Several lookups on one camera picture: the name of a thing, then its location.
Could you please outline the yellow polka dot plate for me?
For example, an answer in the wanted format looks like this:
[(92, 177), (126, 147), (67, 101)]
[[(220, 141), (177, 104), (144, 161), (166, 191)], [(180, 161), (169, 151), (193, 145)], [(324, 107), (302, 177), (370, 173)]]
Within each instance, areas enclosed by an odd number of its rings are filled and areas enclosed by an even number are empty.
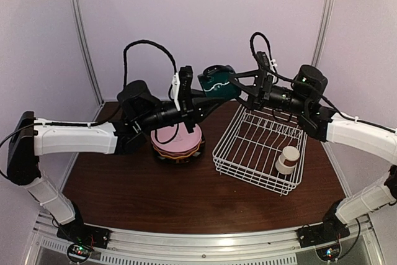
[(191, 157), (194, 154), (196, 154), (196, 152), (198, 152), (199, 149), (200, 149), (200, 145), (197, 145), (193, 149), (190, 149), (187, 151), (172, 153), (170, 151), (162, 150), (162, 149), (158, 148), (157, 146), (153, 145), (153, 150), (156, 153), (158, 153), (161, 157), (167, 158), (167, 159), (185, 159), (185, 158)]

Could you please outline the black striped rim plate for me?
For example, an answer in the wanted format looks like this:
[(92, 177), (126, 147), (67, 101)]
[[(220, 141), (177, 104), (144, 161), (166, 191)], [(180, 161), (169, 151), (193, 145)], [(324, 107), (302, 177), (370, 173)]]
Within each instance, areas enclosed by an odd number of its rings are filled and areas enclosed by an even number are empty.
[(202, 137), (201, 142), (199, 143), (200, 144), (199, 151), (196, 152), (196, 154), (194, 154), (193, 156), (185, 158), (185, 159), (167, 159), (167, 158), (163, 158), (163, 157), (161, 157), (158, 153), (156, 153), (153, 150), (152, 144), (151, 144), (151, 151), (152, 151), (152, 154), (153, 154), (153, 156), (154, 156), (154, 158), (156, 160), (158, 160), (158, 161), (160, 161), (162, 163), (166, 163), (166, 164), (186, 164), (186, 163), (189, 163), (189, 162), (193, 162), (194, 160), (199, 159), (199, 158), (201, 158), (203, 156), (204, 151), (205, 151), (206, 141), (205, 141), (204, 137)]

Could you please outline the dark teal small cup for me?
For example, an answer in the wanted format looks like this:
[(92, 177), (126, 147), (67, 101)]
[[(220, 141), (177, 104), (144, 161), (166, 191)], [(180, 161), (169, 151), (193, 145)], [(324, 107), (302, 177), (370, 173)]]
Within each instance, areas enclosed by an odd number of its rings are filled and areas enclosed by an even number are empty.
[(230, 65), (212, 65), (198, 75), (198, 81), (207, 97), (229, 101), (241, 95), (241, 90), (229, 81), (231, 74), (235, 74), (235, 71)]

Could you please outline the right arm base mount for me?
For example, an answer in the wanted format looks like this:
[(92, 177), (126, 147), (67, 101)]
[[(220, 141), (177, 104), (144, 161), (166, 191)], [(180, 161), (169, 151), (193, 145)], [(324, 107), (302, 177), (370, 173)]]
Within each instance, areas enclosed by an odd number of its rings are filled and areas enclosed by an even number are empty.
[(304, 225), (297, 230), (298, 241), (301, 248), (318, 246), (348, 237), (350, 231), (335, 214), (328, 210), (323, 221), (315, 225)]

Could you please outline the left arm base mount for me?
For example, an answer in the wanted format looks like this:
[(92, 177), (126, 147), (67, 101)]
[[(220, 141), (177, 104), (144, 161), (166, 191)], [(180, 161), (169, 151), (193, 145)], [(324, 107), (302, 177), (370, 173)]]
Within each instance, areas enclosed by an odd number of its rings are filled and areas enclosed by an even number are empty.
[(57, 237), (90, 249), (106, 249), (109, 243), (110, 230), (85, 224), (79, 209), (77, 207), (74, 207), (74, 209), (76, 212), (75, 219), (70, 223), (60, 224), (53, 217), (53, 223), (58, 229)]

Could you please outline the plain pink plate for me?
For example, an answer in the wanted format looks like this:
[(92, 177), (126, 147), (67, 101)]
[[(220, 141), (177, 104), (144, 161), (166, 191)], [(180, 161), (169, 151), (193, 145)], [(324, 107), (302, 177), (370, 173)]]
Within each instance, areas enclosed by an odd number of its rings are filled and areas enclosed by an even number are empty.
[(197, 146), (202, 139), (202, 130), (196, 125), (193, 128), (193, 132), (189, 133), (185, 124), (182, 122), (179, 124), (178, 133), (171, 142), (169, 141), (176, 132), (177, 125), (159, 128), (151, 131), (151, 141), (158, 147), (164, 148), (165, 150), (179, 151), (188, 150), (192, 147)]

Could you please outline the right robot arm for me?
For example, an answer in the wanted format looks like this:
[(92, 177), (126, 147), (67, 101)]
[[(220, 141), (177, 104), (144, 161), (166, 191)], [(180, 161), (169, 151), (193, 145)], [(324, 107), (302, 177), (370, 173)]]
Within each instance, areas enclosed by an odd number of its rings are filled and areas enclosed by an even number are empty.
[(295, 115), (299, 126), (312, 138), (322, 142), (347, 145), (378, 156), (391, 164), (380, 179), (331, 208), (318, 236), (331, 241), (342, 230), (342, 224), (373, 212), (385, 205), (396, 204), (396, 130), (343, 114), (323, 92), (327, 78), (311, 65), (302, 65), (293, 79), (288, 79), (260, 65), (255, 71), (233, 73), (231, 84), (248, 95), (243, 105), (251, 110), (263, 107), (280, 109)]

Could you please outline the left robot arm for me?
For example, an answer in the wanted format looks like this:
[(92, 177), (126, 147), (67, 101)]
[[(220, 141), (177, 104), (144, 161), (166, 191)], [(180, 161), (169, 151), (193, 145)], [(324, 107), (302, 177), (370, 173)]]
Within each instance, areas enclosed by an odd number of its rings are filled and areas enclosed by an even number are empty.
[(10, 138), (7, 178), (24, 187), (68, 236), (82, 243), (89, 229), (78, 218), (78, 208), (38, 168), (39, 157), (53, 153), (103, 153), (130, 155), (146, 143), (153, 130), (181, 122), (188, 132), (226, 102), (203, 91), (183, 88), (179, 107), (154, 97), (143, 80), (127, 84), (117, 96), (123, 112), (120, 120), (106, 122), (50, 122), (24, 112)]

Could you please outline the pink polka dot plate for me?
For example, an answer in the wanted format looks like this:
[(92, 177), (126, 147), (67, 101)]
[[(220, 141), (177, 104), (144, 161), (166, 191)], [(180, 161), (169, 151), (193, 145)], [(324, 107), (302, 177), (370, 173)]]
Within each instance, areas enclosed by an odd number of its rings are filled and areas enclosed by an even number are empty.
[(183, 152), (183, 151), (187, 151), (187, 150), (179, 150), (179, 151), (172, 151), (172, 150), (166, 150), (166, 151), (170, 151), (170, 152), (172, 152), (172, 153), (178, 153), (178, 152)]

